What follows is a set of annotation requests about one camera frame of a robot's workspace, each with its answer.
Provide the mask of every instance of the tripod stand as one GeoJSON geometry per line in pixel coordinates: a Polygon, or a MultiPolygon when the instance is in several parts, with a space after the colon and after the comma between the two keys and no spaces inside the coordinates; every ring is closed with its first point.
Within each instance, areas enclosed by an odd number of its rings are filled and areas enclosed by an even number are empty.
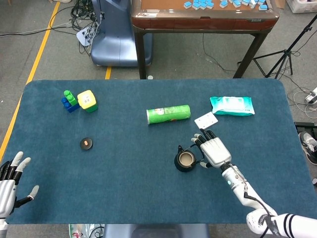
{"type": "Polygon", "coordinates": [[[259,56],[256,58],[253,58],[253,61],[256,63],[256,65],[258,66],[258,68],[260,69],[261,73],[264,75],[265,78],[270,77],[271,75],[275,74],[275,79],[277,79],[278,75],[281,73],[281,70],[283,68],[283,65],[285,64],[286,59],[289,59],[289,68],[291,69],[291,75],[293,75],[293,67],[292,67],[292,48],[297,44],[297,42],[302,38],[302,36],[310,31],[312,29],[311,25],[313,24],[313,22],[317,19],[317,14],[316,16],[310,21],[310,23],[303,29],[303,31],[299,34],[299,36],[296,38],[296,40],[291,44],[291,46],[287,49],[287,50],[282,50],[282,51],[278,51],[278,52],[274,52],[268,55],[264,55],[264,56],[259,56]],[[276,62],[276,64],[273,66],[273,68],[266,74],[262,67],[260,66],[260,64],[257,62],[258,59],[264,58],[264,57],[268,57],[268,56],[273,56],[276,54],[280,54],[283,53],[282,57],[276,62]],[[273,71],[278,67],[278,65],[280,64],[280,67],[278,68],[277,72],[273,71]]]}

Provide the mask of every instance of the power strip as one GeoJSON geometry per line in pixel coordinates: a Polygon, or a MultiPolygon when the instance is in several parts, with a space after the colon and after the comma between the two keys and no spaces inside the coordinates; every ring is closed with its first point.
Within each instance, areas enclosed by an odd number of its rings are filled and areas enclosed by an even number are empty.
{"type": "Polygon", "coordinates": [[[317,103],[317,88],[315,88],[306,98],[305,103],[315,104],[317,103]]]}
{"type": "Polygon", "coordinates": [[[89,36],[90,28],[90,26],[87,26],[76,34],[77,39],[83,47],[89,46],[91,44],[91,37],[89,36]]]}

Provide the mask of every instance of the green cylinder can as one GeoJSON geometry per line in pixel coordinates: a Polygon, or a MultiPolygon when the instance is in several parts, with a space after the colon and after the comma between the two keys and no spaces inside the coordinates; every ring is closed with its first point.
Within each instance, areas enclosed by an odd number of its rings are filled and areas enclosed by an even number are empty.
{"type": "Polygon", "coordinates": [[[147,110],[148,124],[190,118],[188,105],[147,110]]]}

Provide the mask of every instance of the metal table leg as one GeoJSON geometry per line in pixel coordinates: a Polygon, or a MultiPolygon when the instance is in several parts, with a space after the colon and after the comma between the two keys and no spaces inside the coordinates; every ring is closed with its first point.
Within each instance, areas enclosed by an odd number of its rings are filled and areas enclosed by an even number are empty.
{"type": "Polygon", "coordinates": [[[135,47],[137,50],[137,58],[138,58],[138,67],[139,67],[139,74],[140,79],[147,79],[147,70],[145,68],[145,50],[144,50],[144,40],[143,40],[143,33],[134,33],[135,39],[135,47]]]}
{"type": "Polygon", "coordinates": [[[258,49],[260,48],[263,41],[265,40],[267,34],[268,33],[254,34],[255,38],[252,41],[252,44],[250,45],[247,53],[245,54],[233,78],[241,78],[243,76],[244,72],[247,70],[249,64],[251,63],[254,55],[257,53],[258,49]]]}

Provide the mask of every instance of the blue tablecloth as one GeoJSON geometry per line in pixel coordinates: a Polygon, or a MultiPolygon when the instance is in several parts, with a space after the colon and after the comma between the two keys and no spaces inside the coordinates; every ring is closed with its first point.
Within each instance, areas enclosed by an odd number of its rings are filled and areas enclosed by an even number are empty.
{"type": "Polygon", "coordinates": [[[273,79],[40,80],[24,90],[4,161],[32,161],[18,196],[40,185],[11,223],[244,223],[243,207],[220,170],[174,166],[178,145],[199,132],[210,96],[252,97],[256,114],[217,116],[211,127],[260,197],[279,214],[317,218],[316,195],[283,85],[273,79]],[[91,89],[99,109],[69,113],[63,91],[91,89]],[[146,109],[188,104],[191,118],[147,125],[146,109]],[[79,142],[93,139],[83,151],[79,142]]]}

